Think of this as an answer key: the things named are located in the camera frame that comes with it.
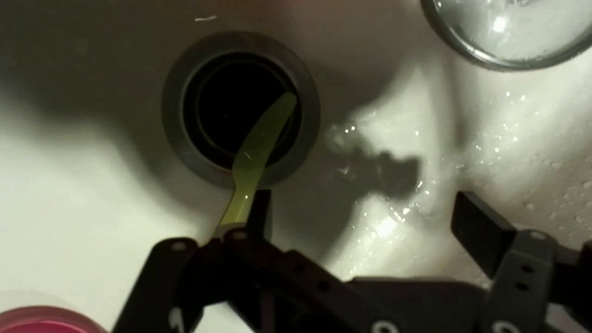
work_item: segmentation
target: glass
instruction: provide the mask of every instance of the glass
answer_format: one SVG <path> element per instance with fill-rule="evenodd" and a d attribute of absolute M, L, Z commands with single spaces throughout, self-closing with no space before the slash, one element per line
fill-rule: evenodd
<path fill-rule="evenodd" d="M 592 0 L 423 0 L 439 37 L 500 70 L 550 66 L 592 42 Z"/>

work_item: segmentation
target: white sink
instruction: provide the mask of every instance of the white sink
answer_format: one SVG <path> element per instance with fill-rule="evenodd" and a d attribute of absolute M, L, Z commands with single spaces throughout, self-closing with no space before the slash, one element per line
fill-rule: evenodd
<path fill-rule="evenodd" d="M 449 233 L 458 188 L 567 246 L 592 236 L 592 51 L 536 72 L 476 68 L 414 0 L 5 0 L 1 308 L 64 305 L 110 327 L 156 240 L 206 242 L 229 190 L 171 153 L 160 92 L 190 44 L 232 29 L 280 40 L 317 85 L 319 136 L 273 186 L 278 247 L 341 279 L 484 284 Z M 201 331 L 225 318 L 217 307 Z"/>

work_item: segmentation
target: black mechanical arm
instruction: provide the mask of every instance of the black mechanical arm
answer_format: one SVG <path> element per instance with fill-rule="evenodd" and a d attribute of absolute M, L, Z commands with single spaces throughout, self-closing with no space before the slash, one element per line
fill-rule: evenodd
<path fill-rule="evenodd" d="M 269 192 L 258 190 L 243 227 L 197 246 L 153 246 L 112 333 L 190 333 L 203 307 L 227 301 L 262 333 L 549 333 L 549 303 L 592 327 L 592 242 L 580 251 L 534 229 L 513 229 L 471 192 L 458 192 L 451 231 L 491 279 L 354 277 L 338 281 L 264 234 Z"/>

